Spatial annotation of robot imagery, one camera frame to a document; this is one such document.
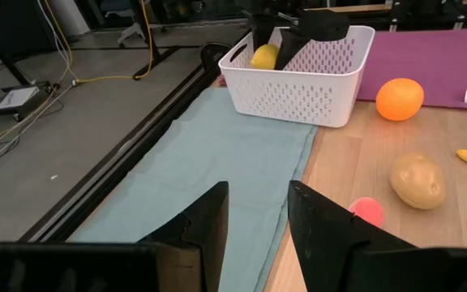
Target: wheel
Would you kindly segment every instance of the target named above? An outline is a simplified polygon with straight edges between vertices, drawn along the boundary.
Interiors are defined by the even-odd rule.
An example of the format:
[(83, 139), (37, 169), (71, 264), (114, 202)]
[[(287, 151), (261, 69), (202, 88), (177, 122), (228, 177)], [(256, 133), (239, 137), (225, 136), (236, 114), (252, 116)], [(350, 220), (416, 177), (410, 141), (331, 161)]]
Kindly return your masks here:
[(16, 122), (21, 122), (21, 121), (23, 121), (23, 117), (21, 117), (20, 114), (14, 114), (14, 120)]

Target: potato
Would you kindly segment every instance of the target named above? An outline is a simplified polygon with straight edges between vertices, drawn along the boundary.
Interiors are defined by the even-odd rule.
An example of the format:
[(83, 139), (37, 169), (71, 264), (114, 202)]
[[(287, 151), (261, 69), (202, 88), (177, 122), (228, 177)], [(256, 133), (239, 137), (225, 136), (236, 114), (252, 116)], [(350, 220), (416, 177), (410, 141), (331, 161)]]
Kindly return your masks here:
[(444, 201), (443, 171), (421, 153), (398, 157), (392, 165), (390, 183), (397, 195), (414, 208), (431, 209)]

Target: black cable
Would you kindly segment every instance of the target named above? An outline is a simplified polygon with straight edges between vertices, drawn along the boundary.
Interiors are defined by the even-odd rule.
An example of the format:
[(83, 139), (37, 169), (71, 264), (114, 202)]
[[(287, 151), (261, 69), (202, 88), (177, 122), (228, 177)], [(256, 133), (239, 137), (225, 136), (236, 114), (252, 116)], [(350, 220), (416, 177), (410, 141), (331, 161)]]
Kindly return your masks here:
[[(47, 117), (47, 116), (49, 116), (49, 115), (51, 115), (51, 114), (56, 114), (57, 112), (59, 112), (59, 111), (61, 111), (62, 109), (64, 109), (64, 103), (62, 103), (60, 100), (57, 100), (56, 102), (57, 102), (59, 105), (61, 105), (58, 109), (53, 110), (53, 111), (51, 111), (51, 112), (49, 112), (49, 113), (47, 113), (47, 114), (41, 115), (37, 120), (40, 120), (40, 119), (42, 119), (42, 118), (44, 118), (44, 117)], [(21, 137), (20, 137), (21, 133), (23, 133), (24, 129), (25, 129), (26, 127), (28, 127), (28, 125), (30, 125), (31, 122), (33, 122), (33, 120), (31, 120), (31, 121), (25, 123), (25, 124), (19, 129), (19, 133), (18, 133), (19, 138), (17, 138), (17, 140), (15, 140), (14, 142), (12, 142), (12, 145), (9, 146), (9, 147), (5, 150), (5, 152), (2, 153), (2, 154), (0, 155), (0, 158), (1, 158), (1, 157), (4, 157), (4, 156), (7, 155), (10, 151), (14, 150), (14, 149), (17, 147), (17, 145), (18, 145), (19, 142), (21, 141)], [(9, 144), (10, 142), (11, 142), (11, 140), (4, 141), (4, 142), (0, 142), (0, 146), (2, 146), (2, 145), (4, 145), (4, 144)]]

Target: concrete floor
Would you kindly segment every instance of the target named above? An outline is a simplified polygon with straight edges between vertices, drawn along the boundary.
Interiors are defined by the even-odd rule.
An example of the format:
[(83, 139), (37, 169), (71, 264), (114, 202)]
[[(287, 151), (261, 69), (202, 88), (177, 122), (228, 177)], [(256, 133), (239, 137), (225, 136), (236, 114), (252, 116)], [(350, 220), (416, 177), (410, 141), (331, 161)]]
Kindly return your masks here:
[[(214, 33), (221, 35), (217, 41), (234, 43), (245, 31), (238, 25), (224, 26), (217, 30), (222, 33), (206, 36), (203, 29), (184, 29), (185, 32), (174, 29), (172, 40), (167, 34), (165, 43), (201, 45), (207, 38), (213, 38)], [(90, 34), (84, 40), (86, 45), (112, 44), (116, 35)], [(133, 38), (129, 42), (135, 41), (142, 40)], [(82, 50), (73, 54), (73, 71), (80, 78), (131, 75), (148, 61), (149, 55), (147, 49)], [(84, 84), (63, 96), (65, 108), (38, 120), (24, 134), (19, 146), (0, 159), (0, 241), (16, 240), (23, 235), (199, 62), (198, 49), (180, 49), (145, 79)], [(57, 53), (28, 58), (18, 66), (30, 79), (50, 81), (57, 80), (64, 69)], [(11, 85), (15, 81), (10, 74), (6, 69), (0, 70), (0, 86)], [(0, 117), (0, 131), (14, 124), (12, 117)]]

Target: orange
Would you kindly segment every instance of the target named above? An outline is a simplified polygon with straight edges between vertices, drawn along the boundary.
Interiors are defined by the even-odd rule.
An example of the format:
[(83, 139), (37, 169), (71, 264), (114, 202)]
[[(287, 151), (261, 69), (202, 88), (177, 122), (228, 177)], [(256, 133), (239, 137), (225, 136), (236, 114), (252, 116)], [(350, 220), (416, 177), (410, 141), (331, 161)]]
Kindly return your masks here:
[(392, 79), (379, 90), (376, 109), (386, 119), (404, 121), (418, 112), (424, 95), (419, 83), (407, 78)]

